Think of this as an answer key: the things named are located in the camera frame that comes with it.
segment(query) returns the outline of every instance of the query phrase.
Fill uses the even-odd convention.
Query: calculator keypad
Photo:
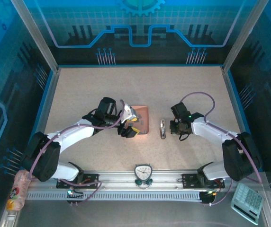
[[[251,212],[250,215],[255,214],[255,217],[258,218],[262,209],[262,203],[263,197],[259,193],[255,192],[243,183],[238,184],[233,197],[232,207],[233,204],[235,204],[243,210]]]

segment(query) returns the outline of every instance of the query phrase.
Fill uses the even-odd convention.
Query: glass wall
[[[59,65],[222,64],[255,0],[26,0]]]
[[[50,69],[9,0],[0,1],[0,216]]]
[[[232,65],[231,73],[271,182],[271,1]]]

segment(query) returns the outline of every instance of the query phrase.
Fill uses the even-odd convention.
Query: plastic bottle
[[[14,177],[14,183],[6,203],[7,211],[20,211],[26,200],[27,189],[30,184],[29,172],[26,170],[19,170]]]

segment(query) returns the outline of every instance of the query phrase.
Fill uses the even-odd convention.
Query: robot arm
[[[54,136],[58,135],[46,148],[44,154],[40,157],[33,175],[40,181],[44,182],[50,178],[60,178],[68,181],[74,181],[80,173],[80,168],[71,163],[60,163],[60,154],[70,147],[72,144],[91,137],[103,130],[103,127],[108,127],[118,122],[114,127],[122,137],[131,138],[139,133],[133,127],[125,128],[127,120],[136,120],[136,112],[128,104],[124,106],[124,112],[119,115],[112,114],[116,108],[116,101],[105,97],[100,101],[98,108],[94,114],[89,113],[82,117],[76,124],[54,133],[47,135],[38,132],[29,142],[24,155],[21,159],[21,165],[26,170],[30,171],[40,149]]]
[[[183,103],[176,104],[171,110],[175,116],[175,120],[170,121],[171,134],[181,137],[194,133],[222,146],[223,161],[209,163],[198,169],[198,177],[202,179],[201,182],[227,177],[240,181],[253,173],[250,161],[232,136],[241,141],[256,167],[258,169],[261,167],[261,157],[249,133],[238,134],[225,130],[210,121],[205,121],[200,113],[190,114]]]

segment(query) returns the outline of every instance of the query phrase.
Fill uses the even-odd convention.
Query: calculator
[[[243,183],[239,183],[231,201],[231,208],[248,221],[258,225],[264,198]]]

